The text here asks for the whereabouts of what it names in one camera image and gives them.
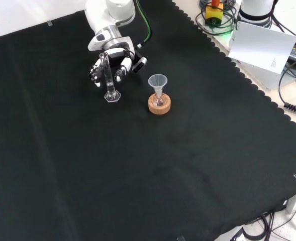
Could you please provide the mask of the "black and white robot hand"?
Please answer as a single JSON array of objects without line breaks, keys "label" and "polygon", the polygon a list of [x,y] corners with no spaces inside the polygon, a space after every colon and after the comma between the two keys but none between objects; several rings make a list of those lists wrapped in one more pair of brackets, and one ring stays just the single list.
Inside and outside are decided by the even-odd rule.
[{"label": "black and white robot hand", "polygon": [[[111,67],[113,64],[120,64],[119,69],[114,74],[116,82],[123,81],[130,72],[137,73],[146,63],[145,58],[140,58],[137,54],[125,48],[108,49],[102,54],[107,54]],[[102,75],[103,67],[101,59],[98,58],[90,67],[89,77],[97,87],[100,87]]]}]

